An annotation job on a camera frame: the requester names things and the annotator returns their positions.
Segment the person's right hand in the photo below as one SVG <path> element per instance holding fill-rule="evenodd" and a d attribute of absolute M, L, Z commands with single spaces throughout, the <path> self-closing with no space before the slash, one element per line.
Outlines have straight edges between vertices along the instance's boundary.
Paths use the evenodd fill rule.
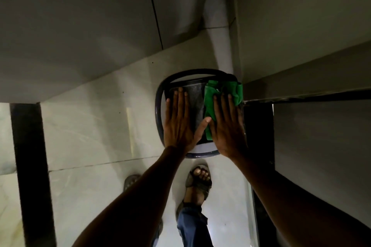
<path fill-rule="evenodd" d="M 240 159 L 247 151 L 245 134 L 239 131 L 237 122 L 237 108 L 234 105 L 232 96 L 229 98 L 229 123 L 225 123 L 221 109 L 220 96 L 214 96 L 214 111 L 217 122 L 218 141 L 214 141 L 219 153 L 231 161 Z"/>

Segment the person's left hand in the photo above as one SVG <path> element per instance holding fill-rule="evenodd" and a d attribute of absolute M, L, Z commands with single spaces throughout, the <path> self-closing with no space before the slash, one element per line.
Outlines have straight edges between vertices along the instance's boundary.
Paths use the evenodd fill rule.
<path fill-rule="evenodd" d="M 190 121 L 189 96 L 185 92 L 184 120 L 177 120 L 178 114 L 178 90 L 174 91 L 172 102 L 172 118 L 167 128 L 164 128 L 164 146 L 177 150 L 183 158 L 197 143 L 194 143 L 194 133 Z"/>

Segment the black plastic chair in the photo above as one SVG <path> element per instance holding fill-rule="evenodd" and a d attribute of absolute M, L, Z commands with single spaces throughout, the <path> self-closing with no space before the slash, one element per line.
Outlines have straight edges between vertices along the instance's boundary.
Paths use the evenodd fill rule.
<path fill-rule="evenodd" d="M 204 88 L 209 80 L 238 82 L 233 74 L 216 69 L 200 68 L 175 73 L 160 83 L 155 95 L 155 121 L 163 145 L 166 99 L 172 99 L 174 91 L 179 87 L 188 93 L 191 127 L 194 131 L 204 119 Z"/>

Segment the green cleaning cloth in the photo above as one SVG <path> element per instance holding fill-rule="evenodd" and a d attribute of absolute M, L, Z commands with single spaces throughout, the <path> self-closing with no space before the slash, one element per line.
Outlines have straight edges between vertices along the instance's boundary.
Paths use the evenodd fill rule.
<path fill-rule="evenodd" d="M 230 94 L 236 108 L 240 108 L 243 101 L 243 86 L 237 81 L 216 81 L 209 80 L 204 88 L 204 118 L 210 117 L 216 121 L 214 111 L 214 96 L 220 96 L 222 93 L 225 95 Z"/>

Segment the person's right forearm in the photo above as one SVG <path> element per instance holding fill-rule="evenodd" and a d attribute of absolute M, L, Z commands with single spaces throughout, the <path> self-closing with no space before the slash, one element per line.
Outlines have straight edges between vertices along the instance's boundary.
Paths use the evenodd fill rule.
<path fill-rule="evenodd" d="M 254 161 L 248 152 L 229 158 L 291 247 L 371 247 L 371 229 L 360 221 Z"/>

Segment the person's left forearm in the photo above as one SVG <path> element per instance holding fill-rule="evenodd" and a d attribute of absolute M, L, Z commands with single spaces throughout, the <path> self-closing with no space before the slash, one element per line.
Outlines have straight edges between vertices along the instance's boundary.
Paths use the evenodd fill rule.
<path fill-rule="evenodd" d="M 166 147 L 144 174 L 110 203 L 72 247 L 150 247 L 184 149 Z"/>

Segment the blue jeans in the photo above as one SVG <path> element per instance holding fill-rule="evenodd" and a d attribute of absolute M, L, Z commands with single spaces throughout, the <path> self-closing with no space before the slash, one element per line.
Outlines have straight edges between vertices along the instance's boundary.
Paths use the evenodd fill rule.
<path fill-rule="evenodd" d="M 176 216 L 183 247 L 214 247 L 207 226 L 208 218 L 202 214 L 201 206 L 182 202 Z"/>

